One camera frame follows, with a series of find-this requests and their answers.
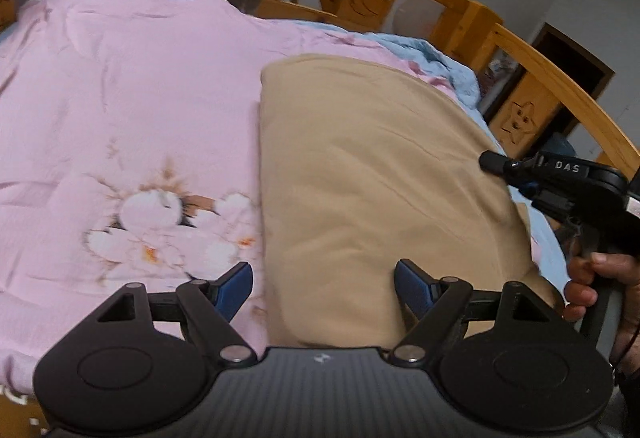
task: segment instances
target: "light blue blanket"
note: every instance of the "light blue blanket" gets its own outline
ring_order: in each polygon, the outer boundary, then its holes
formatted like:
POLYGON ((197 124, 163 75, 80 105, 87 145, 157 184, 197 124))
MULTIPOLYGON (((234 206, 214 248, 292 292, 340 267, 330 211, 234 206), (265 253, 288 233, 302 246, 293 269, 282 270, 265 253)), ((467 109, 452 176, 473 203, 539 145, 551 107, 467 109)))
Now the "light blue blanket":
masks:
MULTIPOLYGON (((313 28, 324 30, 338 30, 346 32, 343 28, 335 25, 318 24, 312 22, 297 22, 313 28)), ((7 28, 0 34, 0 43, 9 36, 15 29, 15 24, 7 28)), ((368 40, 377 41, 390 50, 396 57, 404 60, 415 61, 420 65, 423 72, 448 79, 455 90, 463 109, 482 128, 482 130, 494 141, 497 151, 504 153, 498 141, 494 138, 489 127, 484 122, 482 115, 476 109, 480 98, 478 80, 471 69, 459 62, 445 56, 430 43, 425 40, 415 38, 403 38, 391 34, 356 34, 368 40)), ((564 255, 558 245, 558 241, 547 223, 545 217, 530 206, 530 201, 524 198, 518 190, 510 187, 511 197, 514 202, 526 203, 529 209, 529 219, 531 225, 531 235, 540 244, 542 259, 539 263, 540 272, 559 291, 562 291, 568 281, 566 274, 566 264, 564 255)))

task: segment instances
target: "white label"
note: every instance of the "white label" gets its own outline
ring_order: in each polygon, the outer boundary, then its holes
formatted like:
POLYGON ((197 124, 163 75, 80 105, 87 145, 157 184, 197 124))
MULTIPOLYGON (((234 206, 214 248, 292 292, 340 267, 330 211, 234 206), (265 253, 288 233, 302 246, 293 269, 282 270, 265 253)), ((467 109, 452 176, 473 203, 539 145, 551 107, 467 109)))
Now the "white label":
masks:
POLYGON ((629 202, 626 204, 626 212, 632 214, 636 218, 640 218, 640 201, 629 197, 629 202))

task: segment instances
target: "pink bed sheet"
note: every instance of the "pink bed sheet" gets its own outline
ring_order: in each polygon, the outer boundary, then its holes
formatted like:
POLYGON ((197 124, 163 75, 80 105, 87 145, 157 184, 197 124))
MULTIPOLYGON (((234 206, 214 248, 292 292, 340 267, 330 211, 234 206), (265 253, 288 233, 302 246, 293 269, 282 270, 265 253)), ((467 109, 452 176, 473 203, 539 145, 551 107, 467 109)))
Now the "pink bed sheet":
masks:
POLYGON ((378 43, 241 14, 224 0, 40 0, 0 46, 0 384, 128 281, 173 290, 251 262, 233 324, 258 352, 258 102, 304 53, 398 68, 378 43))

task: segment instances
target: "carved star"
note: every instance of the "carved star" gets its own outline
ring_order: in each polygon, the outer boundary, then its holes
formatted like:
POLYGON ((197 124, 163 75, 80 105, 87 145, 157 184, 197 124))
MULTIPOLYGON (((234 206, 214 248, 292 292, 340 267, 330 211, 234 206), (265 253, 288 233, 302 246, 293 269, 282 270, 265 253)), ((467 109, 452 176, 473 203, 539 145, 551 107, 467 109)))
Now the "carved star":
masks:
POLYGON ((511 115, 502 124, 500 129, 506 131, 511 142, 518 145, 525 135, 530 135, 536 131, 536 123, 533 122, 534 106, 531 101, 524 104, 511 103, 511 115))

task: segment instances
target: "white logo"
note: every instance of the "white logo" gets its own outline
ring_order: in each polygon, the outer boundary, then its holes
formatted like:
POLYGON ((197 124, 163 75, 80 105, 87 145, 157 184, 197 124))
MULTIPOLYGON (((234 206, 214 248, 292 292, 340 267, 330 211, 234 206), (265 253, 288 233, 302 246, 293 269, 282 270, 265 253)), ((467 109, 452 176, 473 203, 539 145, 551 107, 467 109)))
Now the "white logo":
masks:
POLYGON ((320 355, 316 355, 314 357, 314 360, 316 362, 318 362, 319 364, 324 364, 325 362, 328 362, 329 360, 331 360, 333 357, 331 355, 327 355, 326 353, 322 353, 320 355))
POLYGON ((556 169, 562 169, 563 171, 571 171, 572 173, 578 173, 580 171, 580 166, 577 164, 571 165, 570 163, 565 164, 564 162, 557 161, 556 169))

